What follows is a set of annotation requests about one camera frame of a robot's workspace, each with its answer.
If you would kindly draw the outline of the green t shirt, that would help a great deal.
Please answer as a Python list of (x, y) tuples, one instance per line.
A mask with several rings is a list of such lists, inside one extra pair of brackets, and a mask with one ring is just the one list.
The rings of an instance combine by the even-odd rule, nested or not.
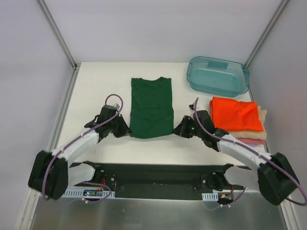
[(139, 139), (157, 138), (172, 134), (174, 109), (172, 80), (131, 79), (131, 136)]

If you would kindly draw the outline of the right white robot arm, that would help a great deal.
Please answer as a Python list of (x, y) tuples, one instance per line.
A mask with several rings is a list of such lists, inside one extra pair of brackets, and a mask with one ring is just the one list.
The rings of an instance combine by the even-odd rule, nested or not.
[(279, 205), (296, 189), (302, 190), (288, 159), (281, 153), (257, 151), (229, 132), (214, 126), (206, 110), (184, 116), (173, 133), (183, 138), (198, 137), (203, 143), (247, 166), (226, 164), (206, 180), (212, 190), (223, 191), (231, 185), (256, 190), (271, 204)]

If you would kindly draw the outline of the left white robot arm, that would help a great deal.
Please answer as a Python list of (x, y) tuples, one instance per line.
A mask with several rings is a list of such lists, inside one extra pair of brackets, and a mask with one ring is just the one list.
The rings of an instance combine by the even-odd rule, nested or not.
[(74, 161), (109, 134), (116, 138), (132, 131), (119, 113), (119, 106), (104, 105), (100, 114), (84, 125), (73, 140), (50, 152), (37, 153), (28, 180), (28, 186), (48, 198), (57, 200), (69, 186), (85, 183), (90, 186), (103, 184), (102, 167), (91, 161), (73, 166)]

